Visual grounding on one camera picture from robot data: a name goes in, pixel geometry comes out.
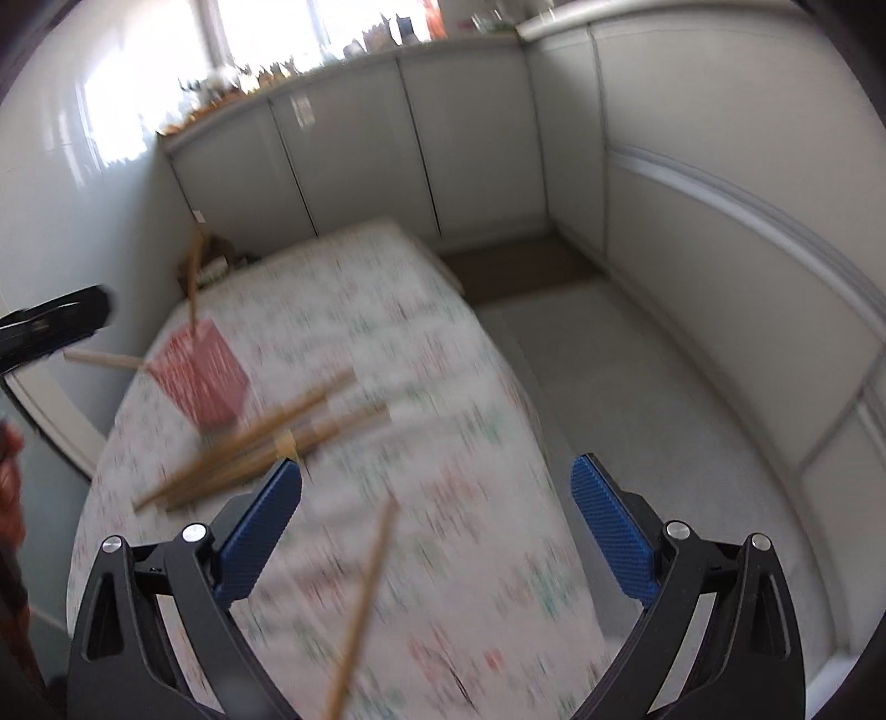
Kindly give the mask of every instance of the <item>red plastic container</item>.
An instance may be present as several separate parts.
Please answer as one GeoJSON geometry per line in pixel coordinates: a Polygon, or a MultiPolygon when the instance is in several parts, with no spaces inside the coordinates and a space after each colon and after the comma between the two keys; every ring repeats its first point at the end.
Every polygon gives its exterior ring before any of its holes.
{"type": "Polygon", "coordinates": [[[190,325],[176,330],[147,372],[199,430],[236,420],[249,389],[249,377],[208,317],[196,333],[190,325]]]}

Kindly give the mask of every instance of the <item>dark brown rug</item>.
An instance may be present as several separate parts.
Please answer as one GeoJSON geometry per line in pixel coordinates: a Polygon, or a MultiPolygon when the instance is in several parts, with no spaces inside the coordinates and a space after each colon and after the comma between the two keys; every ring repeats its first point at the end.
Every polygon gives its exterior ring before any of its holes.
{"type": "Polygon", "coordinates": [[[443,256],[476,307],[599,277],[602,271],[557,235],[516,240],[443,256]]]}

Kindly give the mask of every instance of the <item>floral tablecloth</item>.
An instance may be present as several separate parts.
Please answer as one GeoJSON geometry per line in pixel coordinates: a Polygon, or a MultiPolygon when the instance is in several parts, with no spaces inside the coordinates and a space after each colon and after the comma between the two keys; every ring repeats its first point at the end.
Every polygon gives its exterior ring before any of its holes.
{"type": "MultiPolygon", "coordinates": [[[[395,540],[346,716],[565,718],[609,663],[531,408],[430,255],[375,221],[296,246],[200,295],[251,379],[243,422],[352,366],[327,410],[386,400],[390,423],[307,461],[301,505],[231,613],[307,720],[321,714],[385,494],[395,540]]],[[[151,353],[186,322],[178,308],[151,353]]],[[[68,582],[73,628],[102,539],[171,539],[226,498],[135,516],[132,501],[205,442],[139,372],[83,508],[68,582]]],[[[216,705],[171,603],[164,615],[198,700],[216,705]]]]}

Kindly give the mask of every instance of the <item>blue gripper pad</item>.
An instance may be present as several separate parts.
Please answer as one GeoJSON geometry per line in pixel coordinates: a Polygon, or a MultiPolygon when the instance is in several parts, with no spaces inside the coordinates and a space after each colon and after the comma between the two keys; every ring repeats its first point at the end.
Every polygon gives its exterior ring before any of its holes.
{"type": "Polygon", "coordinates": [[[591,458],[583,455],[572,463],[570,485],[621,591],[649,607],[658,595],[651,545],[591,458]]]}
{"type": "Polygon", "coordinates": [[[301,470],[298,463],[284,461],[219,550],[221,580],[213,595],[220,607],[227,609],[253,591],[300,501],[301,470]]]}

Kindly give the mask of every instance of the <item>silver screw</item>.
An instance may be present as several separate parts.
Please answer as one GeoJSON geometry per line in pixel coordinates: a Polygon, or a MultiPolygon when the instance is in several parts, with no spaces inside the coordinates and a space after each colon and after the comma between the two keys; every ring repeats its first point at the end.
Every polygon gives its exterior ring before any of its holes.
{"type": "Polygon", "coordinates": [[[182,530],[182,537],[185,543],[196,543],[206,537],[206,525],[195,522],[182,530]]]}
{"type": "Polygon", "coordinates": [[[689,537],[689,525],[685,522],[680,522],[679,520],[669,522],[664,531],[674,540],[685,540],[689,537]]]}
{"type": "Polygon", "coordinates": [[[754,533],[753,537],[750,539],[750,544],[752,544],[758,550],[766,552],[773,546],[773,541],[766,537],[763,533],[754,533]]]}
{"type": "Polygon", "coordinates": [[[105,552],[117,552],[121,547],[123,547],[123,538],[117,535],[106,537],[102,543],[102,550],[105,552]]]}

